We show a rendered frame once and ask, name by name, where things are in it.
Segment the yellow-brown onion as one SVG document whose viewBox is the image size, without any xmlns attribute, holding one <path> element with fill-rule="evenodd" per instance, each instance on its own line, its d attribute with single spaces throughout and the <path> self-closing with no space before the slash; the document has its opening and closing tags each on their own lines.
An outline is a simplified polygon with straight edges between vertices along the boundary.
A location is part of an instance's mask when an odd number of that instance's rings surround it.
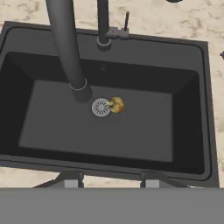
<svg viewBox="0 0 224 224">
<path fill-rule="evenodd" d="M 112 113 L 121 113 L 124 109 L 124 102 L 120 97 L 112 97 L 107 101 L 108 107 Z"/>
</svg>

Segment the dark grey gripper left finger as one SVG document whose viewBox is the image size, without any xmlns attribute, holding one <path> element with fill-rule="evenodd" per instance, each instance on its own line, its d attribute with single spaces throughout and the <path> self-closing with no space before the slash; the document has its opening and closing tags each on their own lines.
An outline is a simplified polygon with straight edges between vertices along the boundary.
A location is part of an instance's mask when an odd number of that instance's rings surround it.
<svg viewBox="0 0 224 224">
<path fill-rule="evenodd" d="M 83 188 L 83 179 L 84 175 L 81 171 L 63 171 L 57 178 L 36 185 L 36 188 Z"/>
</svg>

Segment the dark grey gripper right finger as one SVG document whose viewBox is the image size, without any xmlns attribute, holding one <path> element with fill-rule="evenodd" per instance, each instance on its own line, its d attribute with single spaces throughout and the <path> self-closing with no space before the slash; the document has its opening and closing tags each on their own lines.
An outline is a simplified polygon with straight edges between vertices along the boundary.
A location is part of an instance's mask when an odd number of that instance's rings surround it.
<svg viewBox="0 0 224 224">
<path fill-rule="evenodd" d="M 141 188 L 188 188 L 188 185 L 183 185 L 176 180 L 169 179 L 164 174 L 156 172 L 145 172 L 141 175 Z"/>
</svg>

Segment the dark grey tap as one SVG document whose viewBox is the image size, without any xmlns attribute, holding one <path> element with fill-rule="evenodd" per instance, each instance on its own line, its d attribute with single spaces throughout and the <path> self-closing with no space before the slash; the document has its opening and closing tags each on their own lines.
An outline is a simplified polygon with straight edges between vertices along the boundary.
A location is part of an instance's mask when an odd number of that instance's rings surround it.
<svg viewBox="0 0 224 224">
<path fill-rule="evenodd" d="M 74 18 L 74 0 L 45 0 L 47 13 L 52 28 L 53 39 L 59 60 L 65 72 L 69 87 L 77 102 L 88 102 L 92 90 L 81 68 L 77 32 Z M 109 0 L 97 0 L 99 50 L 108 51 L 113 39 L 129 37 L 128 22 L 130 13 L 125 15 L 124 27 L 118 29 L 109 25 Z"/>
</svg>

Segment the dark grey sink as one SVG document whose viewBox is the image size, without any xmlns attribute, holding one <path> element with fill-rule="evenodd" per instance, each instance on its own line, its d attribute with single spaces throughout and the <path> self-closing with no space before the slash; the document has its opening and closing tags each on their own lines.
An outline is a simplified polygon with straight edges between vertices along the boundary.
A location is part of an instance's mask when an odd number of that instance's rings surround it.
<svg viewBox="0 0 224 224">
<path fill-rule="evenodd" d="M 0 32 L 0 165 L 140 179 L 219 184 L 208 44 L 130 35 L 103 52 L 79 30 L 92 89 L 74 99 L 51 29 L 7 22 Z M 121 113 L 107 101 L 120 97 Z"/>
</svg>

